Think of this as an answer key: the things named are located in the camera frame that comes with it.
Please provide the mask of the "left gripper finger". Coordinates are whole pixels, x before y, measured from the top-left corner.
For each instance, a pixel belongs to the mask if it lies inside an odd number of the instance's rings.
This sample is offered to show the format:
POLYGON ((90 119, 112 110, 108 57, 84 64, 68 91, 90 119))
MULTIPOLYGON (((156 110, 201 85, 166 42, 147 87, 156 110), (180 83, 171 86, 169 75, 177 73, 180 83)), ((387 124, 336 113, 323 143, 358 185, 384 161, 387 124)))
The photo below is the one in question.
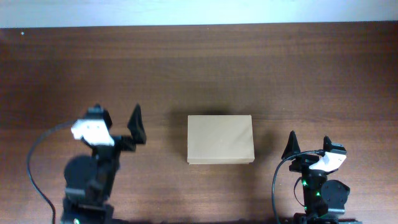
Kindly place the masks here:
POLYGON ((97 104, 87 109, 86 118, 107 120, 109 118, 109 112, 101 105, 97 104))
POLYGON ((145 144, 147 141, 146 132, 142 121, 142 111, 140 104, 137 104, 128 121, 127 128, 136 144, 145 144))

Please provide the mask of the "cardboard box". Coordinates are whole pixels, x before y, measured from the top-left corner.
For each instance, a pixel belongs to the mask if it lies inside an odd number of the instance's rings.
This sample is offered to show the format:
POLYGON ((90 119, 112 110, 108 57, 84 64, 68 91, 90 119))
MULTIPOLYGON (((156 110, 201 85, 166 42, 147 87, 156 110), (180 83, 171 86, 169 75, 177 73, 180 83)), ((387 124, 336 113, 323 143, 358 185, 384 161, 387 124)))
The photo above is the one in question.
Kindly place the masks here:
POLYGON ((188 116, 188 164, 250 164, 254 160, 252 116, 188 116))

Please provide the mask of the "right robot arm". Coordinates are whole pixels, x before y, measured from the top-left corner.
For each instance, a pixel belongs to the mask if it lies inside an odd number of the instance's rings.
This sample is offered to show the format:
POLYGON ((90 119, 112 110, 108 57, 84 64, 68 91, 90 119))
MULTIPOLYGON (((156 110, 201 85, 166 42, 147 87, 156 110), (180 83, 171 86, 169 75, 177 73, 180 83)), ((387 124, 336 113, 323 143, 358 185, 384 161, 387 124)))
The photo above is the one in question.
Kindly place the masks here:
POLYGON ((296 183, 302 184, 303 213, 295 213, 289 221, 294 224, 349 224, 359 223, 355 219, 341 219, 351 189, 339 180, 329 179, 345 161, 347 151, 341 144, 333 143, 328 136, 323 138, 323 147, 312 151, 301 151, 294 131, 276 168, 290 161, 289 171, 301 176, 296 183))

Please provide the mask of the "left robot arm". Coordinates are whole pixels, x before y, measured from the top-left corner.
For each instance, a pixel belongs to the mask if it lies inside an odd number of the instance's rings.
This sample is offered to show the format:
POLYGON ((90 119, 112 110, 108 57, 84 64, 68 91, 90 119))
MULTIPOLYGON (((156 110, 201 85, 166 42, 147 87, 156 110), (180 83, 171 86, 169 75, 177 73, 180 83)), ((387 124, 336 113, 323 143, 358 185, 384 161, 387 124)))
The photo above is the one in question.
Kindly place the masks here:
POLYGON ((64 169, 66 182, 61 223, 111 223, 114 207, 109 200, 122 152, 134 152, 147 136, 141 106, 136 105, 127 128, 129 135, 112 135, 113 122, 100 105, 88 108, 71 126, 74 139, 91 149, 91 155, 70 159, 64 169))

